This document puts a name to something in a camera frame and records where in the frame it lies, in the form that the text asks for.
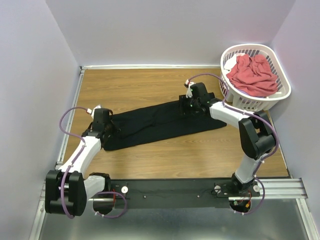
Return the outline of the black t-shirt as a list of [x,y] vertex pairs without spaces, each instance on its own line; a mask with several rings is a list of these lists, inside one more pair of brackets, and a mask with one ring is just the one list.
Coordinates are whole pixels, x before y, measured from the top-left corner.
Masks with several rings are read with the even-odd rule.
[[119,134],[103,147],[115,151],[227,126],[207,115],[181,115],[179,100],[122,112],[113,116]]

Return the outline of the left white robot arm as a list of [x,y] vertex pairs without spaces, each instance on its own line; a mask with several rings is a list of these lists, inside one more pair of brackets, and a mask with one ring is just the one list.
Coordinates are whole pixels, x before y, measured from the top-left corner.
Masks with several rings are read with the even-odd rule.
[[78,135],[79,145],[71,157],[58,169],[50,170],[45,177],[45,211],[49,214],[66,215],[68,218],[81,216],[88,200],[95,195],[123,197],[111,188],[107,173],[92,173],[84,178],[89,164],[101,151],[109,138],[117,133],[113,123],[113,111],[100,105],[86,108],[92,117],[88,128]]

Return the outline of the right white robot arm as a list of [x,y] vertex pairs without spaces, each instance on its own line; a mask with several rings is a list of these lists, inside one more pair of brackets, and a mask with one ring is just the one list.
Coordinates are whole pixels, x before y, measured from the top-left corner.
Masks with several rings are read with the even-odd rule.
[[207,115],[239,130],[240,144],[244,156],[240,166],[232,174],[227,189],[233,194],[247,191],[254,182],[254,176],[264,157],[277,146],[275,131],[268,115],[263,112],[245,112],[232,107],[207,92],[204,83],[186,81],[185,95],[179,97],[180,109],[184,115]]

